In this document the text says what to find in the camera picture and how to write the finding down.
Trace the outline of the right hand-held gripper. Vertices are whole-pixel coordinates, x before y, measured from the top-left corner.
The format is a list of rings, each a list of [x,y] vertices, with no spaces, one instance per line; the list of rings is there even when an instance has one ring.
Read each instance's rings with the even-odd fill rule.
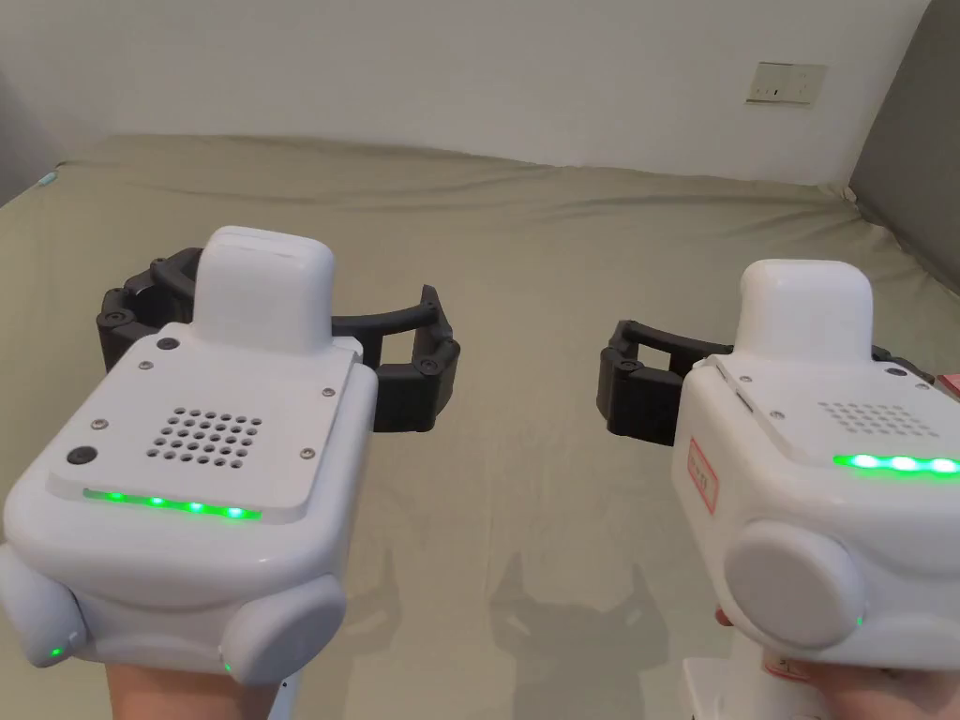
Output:
[[[957,670],[959,374],[872,347],[870,283],[843,262],[756,262],[741,298],[734,348],[623,320],[600,353],[608,432],[677,428],[677,495],[735,633],[727,658],[684,659],[682,717],[826,719],[801,662]]]

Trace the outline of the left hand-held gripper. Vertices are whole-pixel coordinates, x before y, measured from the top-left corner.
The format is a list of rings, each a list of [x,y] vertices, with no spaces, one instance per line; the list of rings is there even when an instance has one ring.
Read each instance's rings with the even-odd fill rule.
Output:
[[[109,372],[4,505],[2,608],[31,665],[274,685],[292,717],[346,613],[372,425],[432,430],[461,353],[430,285],[331,320],[335,267],[319,241],[225,227],[106,291]],[[383,363],[407,333],[411,359]]]

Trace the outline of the person's right hand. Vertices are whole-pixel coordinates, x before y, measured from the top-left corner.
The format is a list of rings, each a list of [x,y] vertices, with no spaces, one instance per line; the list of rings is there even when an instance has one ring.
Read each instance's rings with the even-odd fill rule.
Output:
[[[728,719],[957,719],[956,672],[817,664],[738,639],[727,666]]]

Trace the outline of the person's left hand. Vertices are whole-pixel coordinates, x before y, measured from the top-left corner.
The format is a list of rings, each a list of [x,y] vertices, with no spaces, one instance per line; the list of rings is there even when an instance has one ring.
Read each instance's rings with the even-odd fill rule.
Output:
[[[150,667],[105,667],[114,719],[266,719],[280,686]]]

